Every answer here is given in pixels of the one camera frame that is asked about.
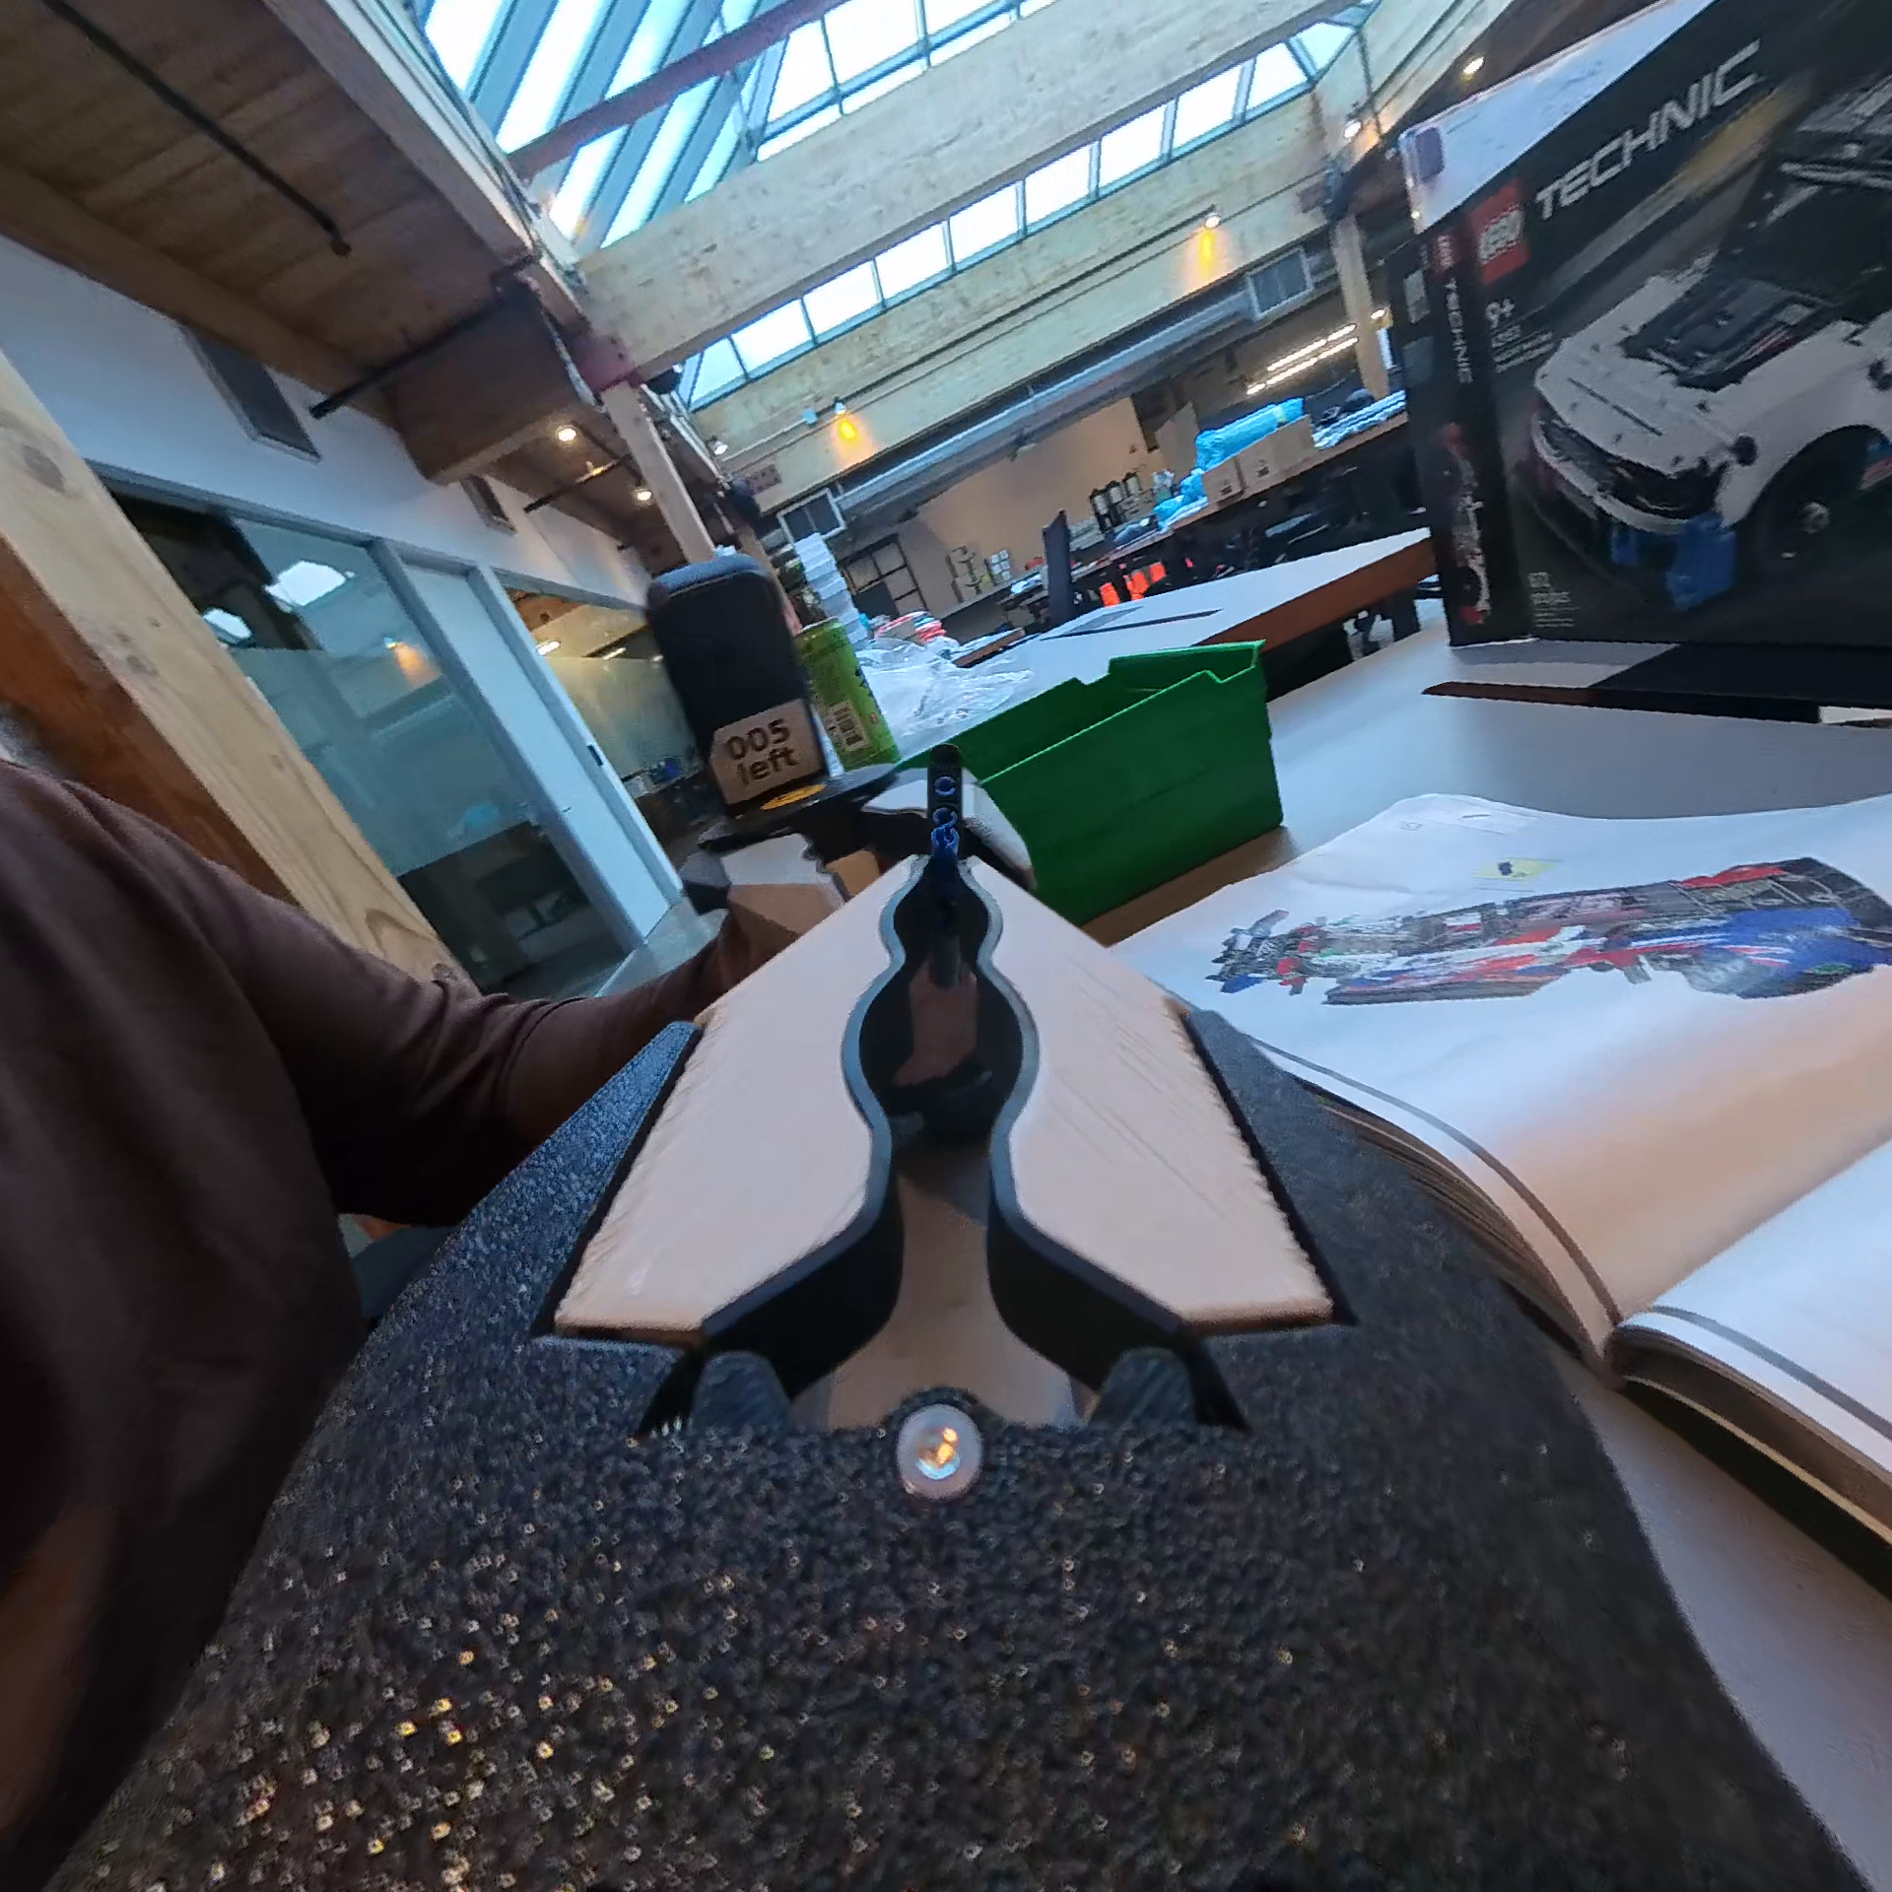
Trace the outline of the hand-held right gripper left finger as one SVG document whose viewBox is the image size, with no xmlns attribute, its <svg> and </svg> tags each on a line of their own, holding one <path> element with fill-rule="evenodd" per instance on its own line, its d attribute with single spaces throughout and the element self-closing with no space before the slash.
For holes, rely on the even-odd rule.
<svg viewBox="0 0 1892 1892">
<path fill-rule="evenodd" d="M 857 1045 L 917 876 L 892 869 L 701 1015 L 555 1335 L 755 1353 L 821 1428 L 881 1425 L 940 1374 L 949 1154 L 893 1159 Z"/>
</svg>

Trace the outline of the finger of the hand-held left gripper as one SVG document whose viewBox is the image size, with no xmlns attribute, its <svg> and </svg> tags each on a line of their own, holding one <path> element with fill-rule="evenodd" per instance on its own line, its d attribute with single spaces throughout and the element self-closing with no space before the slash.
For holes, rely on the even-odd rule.
<svg viewBox="0 0 1892 1892">
<path fill-rule="evenodd" d="M 969 771 L 960 776 L 960 857 L 986 863 L 1027 892 L 1038 889 L 1027 839 Z"/>
<path fill-rule="evenodd" d="M 895 768 L 885 782 L 844 800 L 826 840 L 826 872 L 844 898 L 855 898 L 892 868 L 925 857 L 930 831 L 925 768 Z"/>
</svg>

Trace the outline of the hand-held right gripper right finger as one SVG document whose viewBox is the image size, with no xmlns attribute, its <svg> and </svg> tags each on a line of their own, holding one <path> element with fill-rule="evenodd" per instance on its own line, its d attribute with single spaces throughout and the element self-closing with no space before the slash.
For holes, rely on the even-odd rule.
<svg viewBox="0 0 1892 1892">
<path fill-rule="evenodd" d="M 982 1149 L 971 1394 L 1077 1422 L 1156 1347 L 1213 1398 L 1213 1337 L 1326 1326 L 1335 1292 L 1294 1228 L 1185 1009 L 985 864 L 964 869 L 977 985 L 947 1044 Z"/>
</svg>

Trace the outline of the black beam with blue pins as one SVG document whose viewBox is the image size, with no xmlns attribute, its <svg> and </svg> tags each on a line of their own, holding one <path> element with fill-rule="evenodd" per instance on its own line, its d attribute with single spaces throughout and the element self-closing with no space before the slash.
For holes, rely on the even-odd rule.
<svg viewBox="0 0 1892 1892">
<path fill-rule="evenodd" d="M 958 988 L 964 977 L 964 907 L 960 869 L 965 771 L 958 748 L 940 742 L 928 756 L 928 852 L 925 852 L 925 972 L 942 994 Z"/>
</svg>

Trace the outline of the person's left forearm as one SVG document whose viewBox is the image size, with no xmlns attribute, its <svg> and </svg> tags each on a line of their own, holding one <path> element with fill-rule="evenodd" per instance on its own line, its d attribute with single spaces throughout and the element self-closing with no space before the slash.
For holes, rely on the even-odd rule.
<svg viewBox="0 0 1892 1892">
<path fill-rule="evenodd" d="M 657 981 L 569 1000 L 485 998 L 353 947 L 306 947 L 269 1030 L 335 1208 L 449 1225 L 666 1028 L 697 1022 L 798 937 L 735 907 Z"/>
</svg>

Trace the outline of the white desk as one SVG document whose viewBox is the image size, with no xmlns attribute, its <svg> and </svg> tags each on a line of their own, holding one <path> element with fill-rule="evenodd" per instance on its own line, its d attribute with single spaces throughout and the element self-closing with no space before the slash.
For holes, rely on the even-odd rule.
<svg viewBox="0 0 1892 1892">
<path fill-rule="evenodd" d="M 1832 807 L 1890 788 L 1890 736 L 1552 705 L 1497 688 L 1585 688 L 1627 645 L 1453 649 L 1441 628 L 1292 690 L 1268 712 L 1286 823 L 1100 912 L 1115 947 L 1175 910 L 1427 790 L 1587 816 Z M 1667 1418 L 1565 1356 L 1558 1374 L 1644 1524 L 1734 1707 L 1870 1887 L 1890 1884 L 1888 1548 L 1708 1420 Z"/>
</svg>

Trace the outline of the green drink can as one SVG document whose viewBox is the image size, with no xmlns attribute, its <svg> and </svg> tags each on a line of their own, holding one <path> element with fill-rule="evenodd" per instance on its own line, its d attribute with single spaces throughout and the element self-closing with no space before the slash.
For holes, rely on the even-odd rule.
<svg viewBox="0 0 1892 1892">
<path fill-rule="evenodd" d="M 900 744 L 863 675 L 847 628 L 839 619 L 802 626 L 796 652 L 839 768 L 895 764 Z"/>
</svg>

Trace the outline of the clear plastic bags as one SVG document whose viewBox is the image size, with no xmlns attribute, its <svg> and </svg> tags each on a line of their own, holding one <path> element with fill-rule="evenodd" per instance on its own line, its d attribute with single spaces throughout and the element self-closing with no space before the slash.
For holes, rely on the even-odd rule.
<svg viewBox="0 0 1892 1892">
<path fill-rule="evenodd" d="M 898 756 L 910 758 L 942 741 L 957 741 L 1032 686 L 1031 671 L 1006 656 L 964 668 L 958 646 L 937 637 L 869 637 L 855 649 Z"/>
</svg>

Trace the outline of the green plastic bin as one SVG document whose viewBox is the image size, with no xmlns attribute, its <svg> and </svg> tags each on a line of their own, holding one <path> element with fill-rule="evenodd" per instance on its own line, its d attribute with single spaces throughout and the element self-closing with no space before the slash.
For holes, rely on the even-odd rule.
<svg viewBox="0 0 1892 1892">
<path fill-rule="evenodd" d="M 1075 924 L 1284 823 L 1259 643 L 1114 658 L 958 739 Z"/>
</svg>

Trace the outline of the long white background table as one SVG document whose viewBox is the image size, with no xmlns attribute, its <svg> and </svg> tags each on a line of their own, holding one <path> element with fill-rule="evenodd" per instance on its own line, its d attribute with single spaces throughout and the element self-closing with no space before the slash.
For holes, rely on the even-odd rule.
<svg viewBox="0 0 1892 1892">
<path fill-rule="evenodd" d="M 1286 646 L 1434 578 L 1430 531 L 1411 530 L 1092 610 L 1006 658 L 1044 686 L 1100 678 L 1115 658 L 1206 645 Z"/>
</svg>

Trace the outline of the open instruction booklet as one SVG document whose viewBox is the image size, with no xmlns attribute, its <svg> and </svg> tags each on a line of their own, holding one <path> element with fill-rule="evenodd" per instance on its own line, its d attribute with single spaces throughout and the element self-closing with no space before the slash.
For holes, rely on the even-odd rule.
<svg viewBox="0 0 1892 1892">
<path fill-rule="evenodd" d="M 1415 795 L 1117 955 L 1405 1163 L 1612 1381 L 1888 1536 L 1888 795 Z"/>
</svg>

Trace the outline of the person's brown clothed torso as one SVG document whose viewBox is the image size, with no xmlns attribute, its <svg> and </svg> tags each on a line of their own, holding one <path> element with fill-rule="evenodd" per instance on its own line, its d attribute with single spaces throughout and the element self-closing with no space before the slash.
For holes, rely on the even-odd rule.
<svg viewBox="0 0 1892 1892">
<path fill-rule="evenodd" d="M 288 1028 L 333 933 L 3 767 L 3 1887 L 167 1714 L 358 1335 Z"/>
</svg>

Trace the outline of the dark flat board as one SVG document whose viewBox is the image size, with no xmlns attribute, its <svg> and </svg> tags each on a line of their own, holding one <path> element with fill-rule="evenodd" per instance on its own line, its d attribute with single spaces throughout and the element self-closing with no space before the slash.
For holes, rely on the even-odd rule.
<svg viewBox="0 0 1892 1892">
<path fill-rule="evenodd" d="M 1890 725 L 1888 649 L 1526 640 L 1453 649 L 1430 697 L 1818 725 Z"/>
</svg>

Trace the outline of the toy car set box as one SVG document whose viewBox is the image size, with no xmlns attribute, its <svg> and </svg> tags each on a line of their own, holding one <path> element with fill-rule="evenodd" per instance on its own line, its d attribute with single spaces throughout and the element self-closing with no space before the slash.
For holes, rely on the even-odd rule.
<svg viewBox="0 0 1892 1892">
<path fill-rule="evenodd" d="M 1398 156 L 1452 640 L 1884 649 L 1890 6 L 1650 3 Z"/>
</svg>

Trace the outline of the wooden post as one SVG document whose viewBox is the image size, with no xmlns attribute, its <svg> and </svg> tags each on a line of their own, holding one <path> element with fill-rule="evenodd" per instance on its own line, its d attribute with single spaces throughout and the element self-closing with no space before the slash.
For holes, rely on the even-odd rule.
<svg viewBox="0 0 1892 1892">
<path fill-rule="evenodd" d="M 345 941 L 457 972 L 268 700 L 1 363 L 1 692 L 81 782 Z"/>
</svg>

